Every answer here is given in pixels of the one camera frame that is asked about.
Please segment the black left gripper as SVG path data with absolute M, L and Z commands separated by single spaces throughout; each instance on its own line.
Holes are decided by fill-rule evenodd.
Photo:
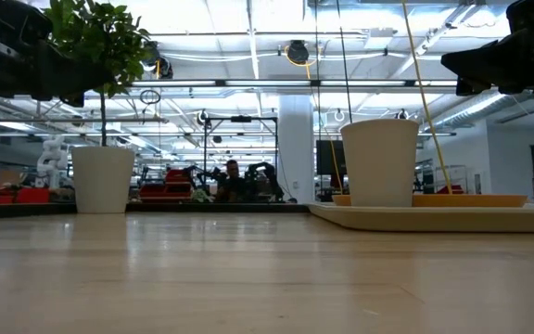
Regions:
M 0 96 L 58 96 L 82 108 L 84 92 L 114 82 L 103 64 L 69 58 L 47 42 L 52 28 L 40 9 L 0 0 Z

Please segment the orange plate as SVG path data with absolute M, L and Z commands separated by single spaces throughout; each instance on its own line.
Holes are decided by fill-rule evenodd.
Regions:
M 340 207 L 475 207 L 475 208 L 521 208 L 528 203 L 522 195 L 467 195 L 432 194 L 409 196 L 353 196 L 335 195 L 333 205 Z

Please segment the white paper cup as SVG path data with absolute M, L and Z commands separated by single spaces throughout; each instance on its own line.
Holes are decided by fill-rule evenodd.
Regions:
M 410 207 L 419 125 L 404 119 L 341 128 L 350 202 L 355 207 Z

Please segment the beige serving tray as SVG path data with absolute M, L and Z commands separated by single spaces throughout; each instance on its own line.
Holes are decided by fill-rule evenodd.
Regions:
M 376 208 L 311 204 L 311 214 L 355 230 L 422 233 L 534 233 L 534 206 Z

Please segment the green tree in white pot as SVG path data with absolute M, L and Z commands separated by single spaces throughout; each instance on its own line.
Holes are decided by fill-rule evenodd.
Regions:
M 123 214 L 129 198 L 135 153 L 108 145 L 106 101 L 123 94 L 144 75 L 142 61 L 148 32 L 126 5 L 97 0 L 49 0 L 45 15 L 52 20 L 52 42 L 62 54 L 103 70 L 98 93 L 101 144 L 71 151 L 77 211 Z

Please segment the red tool chest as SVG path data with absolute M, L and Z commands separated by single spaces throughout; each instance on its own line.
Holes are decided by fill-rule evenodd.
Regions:
M 191 200 L 193 186 L 185 170 L 169 170 L 163 179 L 147 179 L 139 188 L 139 199 L 145 203 L 178 203 Z

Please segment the black monitor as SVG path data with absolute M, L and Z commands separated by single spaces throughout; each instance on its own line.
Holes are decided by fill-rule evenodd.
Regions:
M 341 140 L 317 140 L 316 170 L 319 175 L 345 175 L 346 162 L 344 146 Z

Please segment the person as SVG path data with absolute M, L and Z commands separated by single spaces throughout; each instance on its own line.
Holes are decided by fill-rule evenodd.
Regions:
M 240 176 L 237 161 L 226 162 L 227 178 L 218 189 L 217 202 L 242 203 L 248 200 L 246 180 Z

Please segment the white square pillar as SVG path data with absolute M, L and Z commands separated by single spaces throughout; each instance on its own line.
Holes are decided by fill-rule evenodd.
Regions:
M 314 198 L 311 97 L 280 96 L 278 110 L 278 182 L 287 190 L 287 198 L 306 204 Z

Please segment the long ceiling light bar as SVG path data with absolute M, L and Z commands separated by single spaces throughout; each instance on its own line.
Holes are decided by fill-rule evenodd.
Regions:
M 132 87 L 413 87 L 416 80 L 177 80 L 136 81 Z

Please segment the black metal frame stand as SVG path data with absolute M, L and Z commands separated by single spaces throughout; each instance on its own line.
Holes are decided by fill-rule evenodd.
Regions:
M 263 171 L 267 165 L 278 173 L 278 118 L 249 115 L 202 116 L 201 169 L 214 167 L 223 173 L 229 160 L 238 162 L 245 175 Z

